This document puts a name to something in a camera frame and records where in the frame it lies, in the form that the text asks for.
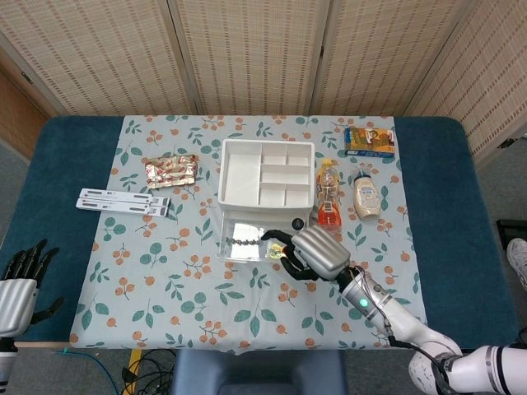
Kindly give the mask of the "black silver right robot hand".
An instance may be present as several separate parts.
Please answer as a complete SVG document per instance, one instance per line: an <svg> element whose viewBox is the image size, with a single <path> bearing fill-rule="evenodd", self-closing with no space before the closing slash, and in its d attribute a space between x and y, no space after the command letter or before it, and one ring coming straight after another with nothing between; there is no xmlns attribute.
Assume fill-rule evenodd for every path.
<svg viewBox="0 0 527 395"><path fill-rule="evenodd" d="M285 256L280 260L295 280L335 281L342 289L351 283L351 254L321 227L306 227L295 235L281 230L267 230L261 240L270 239L284 244L282 252Z"/></svg>

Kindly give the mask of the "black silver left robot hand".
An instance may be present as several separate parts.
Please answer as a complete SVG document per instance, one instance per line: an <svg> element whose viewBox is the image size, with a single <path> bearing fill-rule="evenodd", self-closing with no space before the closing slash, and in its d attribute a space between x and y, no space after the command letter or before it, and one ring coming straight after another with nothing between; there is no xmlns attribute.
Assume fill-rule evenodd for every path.
<svg viewBox="0 0 527 395"><path fill-rule="evenodd" d="M64 302L63 297L58 297L47 309L35 311L49 264L59 252L59 248L52 248L42 253L47 243L47 239L42 239L36 245L15 253L1 275L2 339L17 338L30 325L53 317Z"/></svg>

